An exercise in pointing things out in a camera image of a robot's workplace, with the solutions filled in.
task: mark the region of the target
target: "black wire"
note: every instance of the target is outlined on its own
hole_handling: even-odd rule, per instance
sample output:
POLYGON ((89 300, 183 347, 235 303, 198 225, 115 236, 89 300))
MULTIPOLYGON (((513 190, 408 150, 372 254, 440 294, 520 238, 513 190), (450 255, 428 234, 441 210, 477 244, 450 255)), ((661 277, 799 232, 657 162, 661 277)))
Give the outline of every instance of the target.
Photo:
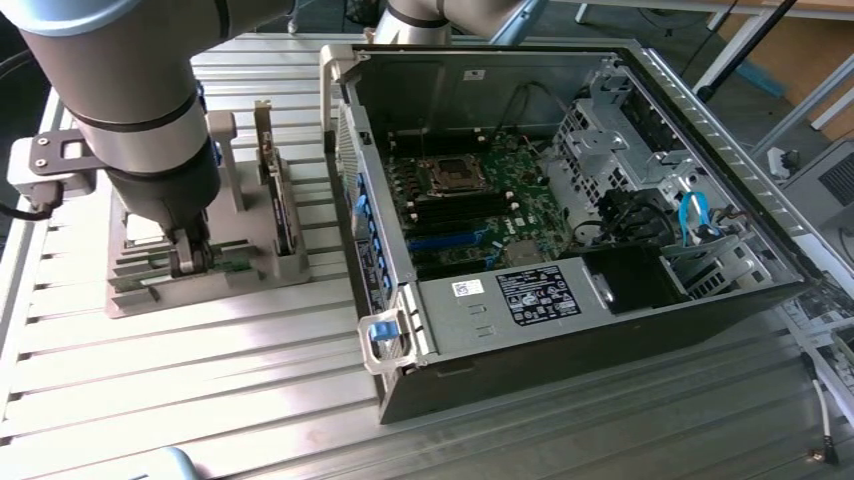
POLYGON ((843 246, 843 252, 845 252, 845 256, 849 259, 849 262, 854 265, 854 257, 852 256, 852 252, 849 251, 849 245, 845 242, 845 228, 840 227, 840 245, 843 246))
POLYGON ((692 66, 692 63, 694 63, 694 60, 697 60, 697 56, 700 55, 700 52, 702 52, 704 48, 706 47, 706 44, 709 43, 709 40, 712 40, 712 37, 714 37, 716 33, 718 33, 718 30, 721 30, 721 27, 724 26, 724 21, 733 13, 733 10, 736 9, 736 5, 738 5, 738 0, 733 0, 733 3, 730 3, 730 7, 726 9, 726 12, 724 13, 724 19, 718 22, 718 24, 710 30, 709 35, 706 35, 706 38, 704 39, 704 42, 700 44, 700 47, 697 47, 697 50, 694 50, 694 53, 692 54, 692 58, 689 58, 689 63, 685 64, 685 67, 682 68, 682 72, 680 73, 681 77, 685 77, 685 73, 689 71, 689 67, 692 66))
MULTIPOLYGON (((25 50, 3 60, 3 62, 0 62, 0 80, 3 80, 15 70, 33 62, 33 60, 34 56, 30 50, 25 50)), ((25 212, 0 202, 0 215, 18 218, 19 220, 38 222, 39 220, 47 220, 51 218, 53 213, 54 212, 51 210, 43 212, 25 212)))
POLYGON ((39 222, 51 218, 54 212, 47 210, 45 212, 25 212, 17 208, 10 207, 5 203, 0 203, 0 215, 18 218, 19 220, 27 220, 29 222, 39 222))
POLYGON ((660 207, 657 207, 656 205, 653 205, 649 202, 638 202, 637 205, 640 207, 648 208, 649 210, 653 211, 653 213, 656 213, 656 215, 658 216, 660 220, 665 224, 665 227, 668 228, 668 231, 670 232, 670 235, 673 237, 673 243, 680 243, 680 237, 677 236, 677 229, 673 227, 673 222, 670 221, 670 217, 668 216, 665 211, 660 207))
POLYGON ((662 25, 661 23, 657 23, 656 21, 653 21, 653 19, 650 17, 646 16, 646 13, 644 13, 644 8, 638 8, 638 13, 641 14, 641 16, 644 17, 644 19, 648 21, 648 23, 650 25, 653 25, 656 28, 661 28, 662 30, 666 30, 668 32, 673 32, 674 30, 684 30, 686 28, 692 28, 694 25, 697 25, 698 23, 704 22, 706 20, 706 18, 701 18, 700 20, 685 24, 685 25, 676 25, 673 27, 669 27, 666 25, 662 25))
POLYGON ((508 105, 505 105, 505 111, 502 112, 502 116, 501 116, 501 118, 498 120, 498 124, 496 125, 496 129, 493 130, 493 133, 490 134, 490 142, 489 142, 490 144, 496 140, 496 136, 498 135, 498 132, 505 127, 505 122, 508 121, 508 114, 510 113, 510 109, 513 108, 513 104, 517 101, 517 96, 524 91, 525 91, 525 95, 526 95, 526 100, 525 100, 525 102, 522 104, 524 110, 520 112, 520 116, 522 116, 522 114, 525 113, 525 109, 528 109, 528 106, 529 106, 528 96, 530 95, 529 87, 528 87, 526 84, 521 84, 521 85, 517 85, 517 88, 514 88, 513 95, 510 95, 510 100, 508 100, 508 105))
POLYGON ((510 100, 508 101, 508 105, 505 106, 505 111, 502 112, 501 119, 498 120, 498 124, 496 125, 496 129, 493 130, 493 133, 490 134, 490 142, 489 142, 490 144, 496 140, 496 136, 498 135, 500 130, 505 127, 505 122, 508 121, 508 116, 509 116, 512 107, 514 105, 514 102, 517 100, 517 97, 518 97, 520 93, 524 92, 524 91, 525 91, 525 100, 522 102, 522 110, 517 114, 517 118, 521 118, 522 115, 525 115, 525 111, 529 108, 529 100, 530 100, 530 97, 532 97, 532 91, 530 91, 532 87, 540 88, 546 93, 546 95, 549 95, 553 98, 553 100, 556 101, 556 103, 561 107, 561 111, 564 112, 564 114, 569 115, 570 107, 568 107, 568 105, 564 102, 564 100, 561 100, 561 97, 558 97, 556 92, 553 92, 552 89, 546 85, 544 85, 538 81, 521 83, 520 85, 517 85, 517 87, 513 90, 513 95, 510 95, 510 100))
POLYGON ((348 21, 348 0, 342 3, 342 33, 345 33, 345 22, 348 21))

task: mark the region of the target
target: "white label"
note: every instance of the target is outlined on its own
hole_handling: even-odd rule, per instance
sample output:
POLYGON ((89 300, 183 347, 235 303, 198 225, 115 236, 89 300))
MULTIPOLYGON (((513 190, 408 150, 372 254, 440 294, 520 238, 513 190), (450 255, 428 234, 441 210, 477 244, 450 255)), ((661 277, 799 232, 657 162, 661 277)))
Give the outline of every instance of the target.
POLYGON ((513 228, 513 222, 510 221, 509 218, 505 219, 505 225, 508 225, 508 233, 510 233, 512 235, 516 235, 517 229, 513 228))
POLYGON ((486 70, 466 70, 464 72, 464 81, 484 80, 486 78, 486 70))
POLYGON ((457 282, 452 284, 456 297, 468 297, 469 295, 477 295, 484 293, 484 284, 481 280, 469 280, 466 282, 457 282))

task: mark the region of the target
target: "blue tab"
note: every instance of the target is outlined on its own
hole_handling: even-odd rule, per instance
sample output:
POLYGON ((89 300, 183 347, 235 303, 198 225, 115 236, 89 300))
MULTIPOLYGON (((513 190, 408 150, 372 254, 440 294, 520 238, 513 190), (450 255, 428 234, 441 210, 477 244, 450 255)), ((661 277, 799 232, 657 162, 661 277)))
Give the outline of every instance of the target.
POLYGON ((396 322, 377 322, 369 327, 369 337, 373 342, 394 340, 401 335, 396 322))
POLYGON ((368 195, 360 195, 360 198, 357 199, 357 205, 356 205, 354 209, 360 213, 366 213, 368 206, 369 206, 369 196, 368 195))
POLYGON ((689 246, 689 210, 692 208, 692 199, 697 198, 697 205, 700 206, 700 225, 709 225, 712 230, 717 233, 718 229, 713 227, 712 221, 709 220, 709 200, 706 200, 706 195, 704 192, 689 192, 682 197, 682 202, 680 203, 680 227, 682 229, 682 246, 689 246))

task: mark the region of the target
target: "black cable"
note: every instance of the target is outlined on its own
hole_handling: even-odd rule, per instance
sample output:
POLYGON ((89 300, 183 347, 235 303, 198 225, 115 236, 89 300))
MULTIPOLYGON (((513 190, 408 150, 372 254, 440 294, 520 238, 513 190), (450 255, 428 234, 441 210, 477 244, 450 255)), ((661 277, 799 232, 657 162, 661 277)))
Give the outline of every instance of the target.
POLYGON ((25 50, 23 52, 18 52, 10 58, 0 62, 0 80, 10 75, 15 70, 33 62, 34 56, 30 50, 25 50))
MULTIPOLYGON (((30 50, 25 50, 3 60, 3 62, 0 62, 0 80, 3 80, 15 70, 33 62, 33 60, 34 56, 30 50)), ((51 207, 41 212, 25 212, 23 210, 18 210, 0 202, 0 215, 6 215, 19 220, 38 222, 51 218, 53 214, 54 209, 51 207)))
POLYGON ((648 21, 648 23, 650 25, 653 25, 656 28, 661 28, 662 30, 666 31, 666 36, 670 37, 673 35, 673 31, 674 30, 684 30, 686 28, 692 28, 694 25, 697 25, 698 23, 704 22, 706 20, 706 18, 701 18, 700 20, 688 23, 685 25, 674 25, 673 27, 669 27, 666 25, 662 25, 661 23, 653 21, 653 19, 650 17, 646 16, 646 13, 644 13, 644 8, 638 8, 638 13, 641 14, 641 16, 644 17, 644 19, 648 21))
POLYGON ((524 91, 525 91, 525 100, 522 102, 522 110, 518 113, 518 117, 522 117, 522 115, 525 115, 525 111, 529 108, 529 100, 530 100, 530 96, 532 96, 532 92, 530 92, 532 87, 540 88, 544 91, 544 93, 546 93, 546 95, 549 95, 552 97, 552 99, 556 101, 556 103, 561 107, 561 111, 564 112, 564 114, 569 115, 570 107, 564 102, 564 100, 561 100, 561 97, 558 97, 556 92, 553 92, 552 89, 546 85, 544 85, 538 81, 530 81, 530 82, 521 83, 520 85, 517 85, 517 87, 513 90, 513 95, 510 95, 510 100, 508 101, 508 105, 505 106, 505 111, 502 112, 502 116, 501 116, 501 118, 498 120, 498 124, 496 125, 496 129, 493 130, 493 133, 490 134, 490 141, 489 141, 490 144, 496 140, 496 136, 498 135, 498 132, 505 127, 505 122, 508 121, 508 116, 509 116, 510 110, 513 108, 514 102, 517 100, 517 97, 518 97, 520 93, 524 92, 524 91))
POLYGON ((843 246, 843 252, 845 253, 845 256, 849 259, 849 262, 852 262, 852 265, 854 266, 854 257, 852 256, 852 252, 849 251, 849 244, 845 241, 845 227, 840 227, 840 245, 843 246))
POLYGON ((42 220, 47 220, 49 218, 51 218, 53 214, 54 212, 50 210, 45 212, 25 212, 23 210, 18 210, 5 203, 0 203, 0 215, 18 218, 19 220, 27 220, 29 222, 39 222, 42 220))
POLYGON ((694 63, 694 60, 697 60, 697 56, 700 55, 700 52, 702 52, 704 48, 706 47, 709 40, 712 40, 712 37, 716 36, 716 33, 718 33, 718 30, 721 30, 721 27, 724 26, 724 22, 726 21, 730 14, 733 13, 733 10, 736 9, 737 5, 738 5, 738 0, 733 0, 733 3, 730 3, 730 8, 728 8, 726 12, 724 12, 724 18, 721 19, 718 24, 714 26, 714 28, 709 32, 709 35, 706 35, 706 38, 704 39, 704 42, 700 44, 700 47, 697 47, 697 50, 694 50, 694 53, 692 54, 692 58, 689 58, 689 63, 685 64, 685 67, 682 68, 682 72, 680 73, 681 77, 685 77, 685 73, 689 71, 689 67, 692 66, 692 63, 694 63))
POLYGON ((652 210, 653 213, 656 213, 660 220, 665 223, 665 227, 668 228, 670 235, 673 236, 673 243, 680 243, 680 237, 677 236, 677 229, 673 227, 673 222, 670 221, 670 217, 668 216, 665 211, 649 202, 638 202, 637 205, 640 207, 644 207, 652 210))
MULTIPOLYGON (((490 145, 493 144, 493 142, 496 141, 496 137, 498 136, 498 132, 501 131, 501 129, 505 127, 505 122, 508 121, 508 114, 510 113, 510 109, 513 108, 513 104, 517 101, 517 96, 520 95, 520 93, 525 91, 526 94, 526 100, 522 104, 522 108, 526 109, 528 108, 528 96, 529 96, 529 87, 526 84, 520 84, 517 85, 517 88, 513 89, 513 95, 510 95, 510 100, 508 100, 508 105, 505 105, 505 111, 502 112, 502 116, 498 119, 498 124, 496 124, 496 129, 493 130, 493 133, 490 134, 490 145)), ((522 110, 520 112, 520 116, 522 116, 522 114, 525 113, 525 110, 522 110)))
POLYGON ((348 21, 348 0, 342 2, 342 33, 345 33, 345 23, 348 21))
POLYGON ((775 30, 775 27, 787 16, 787 13, 789 13, 792 7, 796 6, 796 3, 799 3, 799 0, 784 0, 763 25, 760 25, 757 32, 751 36, 745 45, 736 52, 736 55, 721 69, 721 73, 718 73, 718 76, 714 78, 712 83, 700 87, 697 90, 697 98, 700 98, 704 103, 709 103, 712 97, 716 96, 718 88, 721 88, 724 82, 730 78, 738 66, 748 59, 748 56, 753 53, 763 40, 765 40, 765 37, 772 33, 772 30, 775 30))

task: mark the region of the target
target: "blue latch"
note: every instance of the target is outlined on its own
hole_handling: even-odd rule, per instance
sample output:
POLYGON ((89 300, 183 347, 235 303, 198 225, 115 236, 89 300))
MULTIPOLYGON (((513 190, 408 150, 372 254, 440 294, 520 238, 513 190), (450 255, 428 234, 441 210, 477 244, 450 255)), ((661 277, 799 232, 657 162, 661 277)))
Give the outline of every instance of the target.
POLYGON ((377 322, 369 327, 369 337, 373 342, 394 340, 401 335, 396 322, 377 322))
POLYGON ((362 194, 360 195, 360 199, 357 200, 357 206, 356 206, 356 210, 360 213, 368 213, 368 206, 369 206, 369 196, 362 194))

